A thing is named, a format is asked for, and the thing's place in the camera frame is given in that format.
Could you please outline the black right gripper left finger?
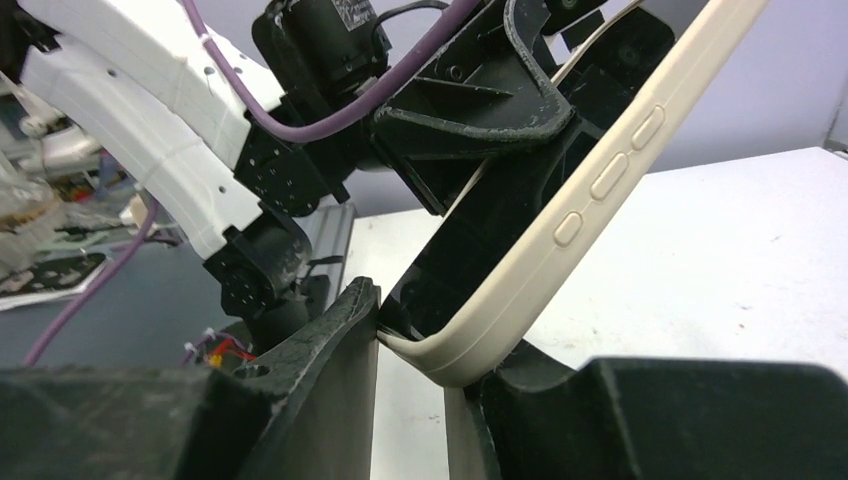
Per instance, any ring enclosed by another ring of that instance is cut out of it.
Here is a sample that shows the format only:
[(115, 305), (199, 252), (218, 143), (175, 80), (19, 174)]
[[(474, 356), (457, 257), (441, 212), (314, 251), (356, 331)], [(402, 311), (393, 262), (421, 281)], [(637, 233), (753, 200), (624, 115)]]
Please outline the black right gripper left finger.
[(234, 372), (209, 367), (1, 373), (5, 479), (366, 479), (381, 292), (330, 308)]

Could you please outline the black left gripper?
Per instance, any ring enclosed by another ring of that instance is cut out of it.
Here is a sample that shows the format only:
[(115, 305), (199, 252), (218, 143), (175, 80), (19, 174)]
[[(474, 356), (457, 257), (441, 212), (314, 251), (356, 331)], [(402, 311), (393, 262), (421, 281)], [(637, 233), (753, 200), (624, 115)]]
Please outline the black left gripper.
[(375, 113), (371, 141), (423, 207), (446, 213), (481, 161), (570, 118), (609, 128), (676, 40), (646, 4), (490, 1)]

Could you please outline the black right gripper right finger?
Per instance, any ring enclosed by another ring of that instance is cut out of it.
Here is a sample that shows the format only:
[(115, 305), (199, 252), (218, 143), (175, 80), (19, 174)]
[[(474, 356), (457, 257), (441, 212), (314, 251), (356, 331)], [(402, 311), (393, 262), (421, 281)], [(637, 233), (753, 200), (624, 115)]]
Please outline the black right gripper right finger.
[(444, 393), (453, 479), (843, 479), (847, 385), (810, 364), (599, 357), (529, 343)]

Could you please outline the phone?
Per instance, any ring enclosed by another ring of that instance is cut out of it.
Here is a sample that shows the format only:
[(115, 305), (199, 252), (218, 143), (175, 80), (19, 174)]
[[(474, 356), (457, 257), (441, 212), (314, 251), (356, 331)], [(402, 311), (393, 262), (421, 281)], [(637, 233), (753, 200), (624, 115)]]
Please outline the phone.
[(666, 149), (762, 1), (634, 1), (553, 76), (564, 126), (485, 161), (384, 299), (378, 340), (467, 386), (521, 341)]

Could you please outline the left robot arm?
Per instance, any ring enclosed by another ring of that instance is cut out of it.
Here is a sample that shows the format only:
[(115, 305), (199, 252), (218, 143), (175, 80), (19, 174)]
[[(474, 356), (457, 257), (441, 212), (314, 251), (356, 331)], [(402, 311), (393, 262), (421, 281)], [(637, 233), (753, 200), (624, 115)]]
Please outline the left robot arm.
[(257, 63), (209, 29), (192, 2), (5, 1), (1, 5), (1, 74), (29, 113), (25, 133), (47, 137), (75, 123), (112, 154), (176, 219), (195, 252), (209, 259), (229, 227), (260, 215), (265, 196), (237, 174), (249, 137), (261, 133), (259, 109), (299, 101), (321, 80), (349, 88), (375, 79), (377, 91), (331, 108), (304, 126), (275, 128), (268, 153), (296, 143), (337, 139), (438, 53), (457, 43), (482, 1), (454, 1), (392, 68), (388, 41), (366, 1), (315, 1), (308, 31), (343, 50), (328, 73), (294, 43), (281, 60)]

